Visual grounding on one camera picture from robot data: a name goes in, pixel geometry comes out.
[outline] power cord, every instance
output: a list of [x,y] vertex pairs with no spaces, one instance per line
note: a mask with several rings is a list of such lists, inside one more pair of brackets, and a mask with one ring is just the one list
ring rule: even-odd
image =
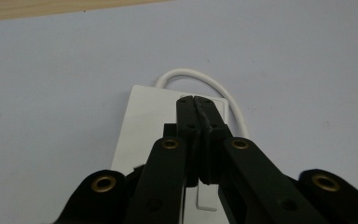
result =
[[172,77],[178,77],[178,76],[185,76],[185,77],[193,77],[196,79],[199,79],[206,84],[210,85],[212,88],[217,90],[225,99],[228,100],[229,107],[231,108],[232,113],[234,114],[235,120],[237,121],[238,128],[240,129],[240,135],[244,138],[249,138],[249,131],[248,127],[245,123],[245,118],[243,117],[243,114],[241,113],[240,107],[237,104],[237,101],[234,99],[234,97],[226,90],[220,83],[218,83],[216,80],[214,80],[211,77],[208,77],[207,75],[187,68],[177,68],[173,69],[164,75],[160,76],[155,84],[156,88],[164,89],[167,85],[167,82]]

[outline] brass screw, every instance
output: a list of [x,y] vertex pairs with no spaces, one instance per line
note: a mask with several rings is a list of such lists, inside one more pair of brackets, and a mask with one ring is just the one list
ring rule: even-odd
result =
[[164,141],[162,141],[162,147],[166,148],[166,149],[174,149],[179,147],[179,142],[176,141],[175,139],[166,139]]
[[232,140],[231,145],[237,149],[246,149],[249,146],[249,144],[242,139]]
[[114,188],[115,185],[116,180],[114,177],[111,175],[101,175],[92,182],[91,188],[97,193],[104,193]]
[[336,192],[340,189],[336,180],[328,175],[317,174],[312,177],[312,182],[321,189]]

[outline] white electronic device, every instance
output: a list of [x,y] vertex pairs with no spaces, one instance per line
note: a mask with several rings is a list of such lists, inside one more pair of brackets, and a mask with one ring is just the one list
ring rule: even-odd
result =
[[[126,114],[118,138],[112,170],[128,175],[146,163],[155,141],[163,135],[164,123],[176,122],[176,101],[193,93],[169,91],[135,85],[132,87]],[[228,102],[223,98],[203,96],[216,105],[223,121],[228,121]],[[228,223],[217,196],[217,186],[186,189],[185,224]]]

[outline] wooden floor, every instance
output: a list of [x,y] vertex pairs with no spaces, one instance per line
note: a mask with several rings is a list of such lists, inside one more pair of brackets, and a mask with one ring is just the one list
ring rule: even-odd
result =
[[167,0],[0,0],[0,20],[163,1]]

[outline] white table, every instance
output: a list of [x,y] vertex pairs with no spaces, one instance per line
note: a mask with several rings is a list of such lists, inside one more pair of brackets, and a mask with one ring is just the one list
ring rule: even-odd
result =
[[0,224],[53,222],[110,167],[131,86],[176,67],[224,84],[283,173],[358,188],[358,1],[176,0],[0,21]]

